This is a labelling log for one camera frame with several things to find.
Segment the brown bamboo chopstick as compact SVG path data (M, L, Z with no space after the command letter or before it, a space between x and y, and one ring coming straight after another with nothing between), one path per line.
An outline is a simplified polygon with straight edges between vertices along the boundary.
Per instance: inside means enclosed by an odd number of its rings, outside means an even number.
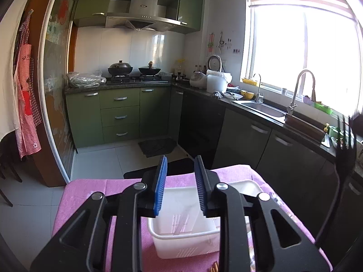
M218 262L213 262L211 267L207 270L208 272L219 272Z

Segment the dark lower cabinets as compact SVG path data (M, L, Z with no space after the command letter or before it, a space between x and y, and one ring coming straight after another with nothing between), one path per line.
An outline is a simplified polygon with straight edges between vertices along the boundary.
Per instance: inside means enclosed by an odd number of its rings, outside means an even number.
M335 155L251 109L191 89L181 95L181 148L210 170L249 165L317 235L338 184Z

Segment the pink floral tablecloth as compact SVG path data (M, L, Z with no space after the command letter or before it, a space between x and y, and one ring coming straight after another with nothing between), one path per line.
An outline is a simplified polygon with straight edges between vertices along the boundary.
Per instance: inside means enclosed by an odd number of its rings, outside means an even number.
M262 191L269 193L284 212L299 226L302 232L314 242L313 235L302 224L298 217L283 202L277 193L249 165L232 165L215 169L222 182L231 183L242 180L255 181ZM64 223L76 212L92 193L102 192L113 195L138 182L139 179L78 179L65 187L60 205L55 217L52 234L54 235ZM161 259L157 256L152 235L148 230L148 219L142 218L142 261L143 271L207 271L218 260L219 254L199 255L195 257Z

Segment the red checkered apron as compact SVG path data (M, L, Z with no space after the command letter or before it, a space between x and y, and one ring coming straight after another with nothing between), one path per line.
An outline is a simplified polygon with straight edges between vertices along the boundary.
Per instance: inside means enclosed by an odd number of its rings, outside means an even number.
M34 60L32 45L28 42L32 14L33 10L30 10L18 29L14 51L13 82L19 119L15 136L20 158L41 150L36 127L41 124L42 117L34 94Z

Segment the black floor mat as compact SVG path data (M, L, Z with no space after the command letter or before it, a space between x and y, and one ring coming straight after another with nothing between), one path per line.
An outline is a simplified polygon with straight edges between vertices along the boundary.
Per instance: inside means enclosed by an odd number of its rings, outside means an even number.
M166 155L171 153L177 146L177 142L171 138L151 139L138 143L142 153L147 157Z

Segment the black wok with lid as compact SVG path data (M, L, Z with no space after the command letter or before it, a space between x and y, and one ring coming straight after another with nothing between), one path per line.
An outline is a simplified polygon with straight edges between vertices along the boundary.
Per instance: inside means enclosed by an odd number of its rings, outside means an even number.
M150 61L147 66L140 67L138 70L140 71L141 75L154 76L154 75L157 75L161 71L161 68L155 67L153 65L153 62Z

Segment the steel range hood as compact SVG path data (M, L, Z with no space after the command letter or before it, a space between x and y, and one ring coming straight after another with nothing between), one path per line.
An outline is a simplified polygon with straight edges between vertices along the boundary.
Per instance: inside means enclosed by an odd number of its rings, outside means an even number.
M182 25L178 4L179 0L110 0L105 27L168 31Z

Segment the green lower cabinets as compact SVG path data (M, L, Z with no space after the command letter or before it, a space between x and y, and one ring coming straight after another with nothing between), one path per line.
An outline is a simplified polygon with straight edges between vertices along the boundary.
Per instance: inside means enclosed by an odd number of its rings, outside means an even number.
M76 149L165 136L172 85L121 84L65 90Z

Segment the white plastic container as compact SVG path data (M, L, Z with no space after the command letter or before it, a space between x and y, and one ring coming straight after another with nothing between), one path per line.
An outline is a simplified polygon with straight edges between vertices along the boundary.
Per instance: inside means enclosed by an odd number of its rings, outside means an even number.
M207 70L207 92L226 92L228 84L232 81L230 73Z

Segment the black plastic fork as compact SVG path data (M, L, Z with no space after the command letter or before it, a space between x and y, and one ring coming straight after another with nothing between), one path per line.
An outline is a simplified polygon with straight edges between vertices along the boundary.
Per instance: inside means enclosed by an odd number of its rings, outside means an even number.
M348 123L345 116L342 118L343 135L340 134L340 118L338 118L338 136L336 139L336 156L335 156L335 175L338 181L334 198L330 205L319 233L315 239L314 245L319 249L330 231L332 223L335 219L340 200L342 198L343 187L347 180L352 176L356 165L357 158L357 140L356 134L352 128L353 120L348 117Z

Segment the white hanging cloth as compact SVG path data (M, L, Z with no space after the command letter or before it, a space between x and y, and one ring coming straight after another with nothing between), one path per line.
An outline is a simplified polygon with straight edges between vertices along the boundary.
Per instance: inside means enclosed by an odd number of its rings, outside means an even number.
M0 122L1 138L19 127L13 84L15 39L28 0L14 0L1 21Z

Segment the black lidded pot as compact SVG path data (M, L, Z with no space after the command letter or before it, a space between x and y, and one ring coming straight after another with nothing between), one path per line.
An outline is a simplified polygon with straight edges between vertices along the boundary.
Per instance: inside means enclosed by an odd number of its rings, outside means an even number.
M129 63L125 63L119 60L118 63L113 63L109 68L108 72L113 77L129 75L133 70L133 67Z

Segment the steel sink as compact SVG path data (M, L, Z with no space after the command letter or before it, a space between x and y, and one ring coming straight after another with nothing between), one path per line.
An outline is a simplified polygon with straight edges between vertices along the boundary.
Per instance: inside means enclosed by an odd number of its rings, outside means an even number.
M257 103L254 101L233 101L233 103L236 105L248 107L249 109L260 112L265 115L269 115L270 117L274 118L284 118L286 115L285 112L263 103Z

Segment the glass sliding door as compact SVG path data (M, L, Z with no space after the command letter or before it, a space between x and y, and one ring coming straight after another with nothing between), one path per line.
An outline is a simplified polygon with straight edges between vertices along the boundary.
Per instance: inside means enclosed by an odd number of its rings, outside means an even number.
M58 179L70 182L75 154L65 103L68 55L76 0L49 0L42 22L37 61L37 84L42 121Z

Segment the white plastic utensil holder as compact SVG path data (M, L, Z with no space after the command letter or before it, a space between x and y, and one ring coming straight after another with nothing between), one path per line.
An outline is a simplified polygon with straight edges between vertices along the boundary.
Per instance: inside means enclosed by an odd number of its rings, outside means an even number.
M159 215L148 219L157 256L193 257L218 252L220 219L202 213L196 187L166 188Z

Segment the steel kitchen faucet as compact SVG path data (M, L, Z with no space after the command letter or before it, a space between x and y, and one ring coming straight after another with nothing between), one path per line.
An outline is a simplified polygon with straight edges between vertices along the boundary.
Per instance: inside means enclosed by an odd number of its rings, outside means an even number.
M292 101L290 102L290 105L287 107L288 115L293 115L294 109L297 107L297 104L295 103L295 101L296 101L296 98L297 98L297 95L298 95L298 88L300 89L300 92L302 93L303 92L303 86L304 86L304 83L303 83L304 80L302 80L302 77L305 78L306 73L311 74L311 77L312 77L312 90L311 90L310 100L312 102L316 102L316 78L315 78L314 74L310 70L303 69L299 73L299 75L297 77L297 81L296 81L296 84L295 84L294 95L293 95Z

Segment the small steel faucet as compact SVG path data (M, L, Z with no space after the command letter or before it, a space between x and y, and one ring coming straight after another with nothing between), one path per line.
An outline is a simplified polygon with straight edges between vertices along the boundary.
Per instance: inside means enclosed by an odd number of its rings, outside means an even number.
M255 73L253 75L253 77L256 77L256 76L259 77L259 81L258 81L258 84L257 84L258 90L257 90L257 93L255 95L255 102L259 103L259 104L262 104L263 103L263 95L260 93L260 88L261 88L261 84L262 84L262 77L261 77L261 75L259 73Z

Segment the plastic bag on counter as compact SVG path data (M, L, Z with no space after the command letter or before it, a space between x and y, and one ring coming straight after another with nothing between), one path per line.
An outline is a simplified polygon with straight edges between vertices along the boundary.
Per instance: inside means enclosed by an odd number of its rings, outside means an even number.
M106 83L106 78L102 76L101 71L90 73L69 72L67 78L70 86L76 88L98 87Z

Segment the yellow bowl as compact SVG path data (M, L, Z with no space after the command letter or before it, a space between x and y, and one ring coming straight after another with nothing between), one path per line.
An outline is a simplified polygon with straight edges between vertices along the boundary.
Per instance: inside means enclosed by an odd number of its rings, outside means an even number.
M240 94L242 95L243 99L245 99L247 101L252 100L255 97L254 93L248 92L248 91L245 91L245 90L241 90Z

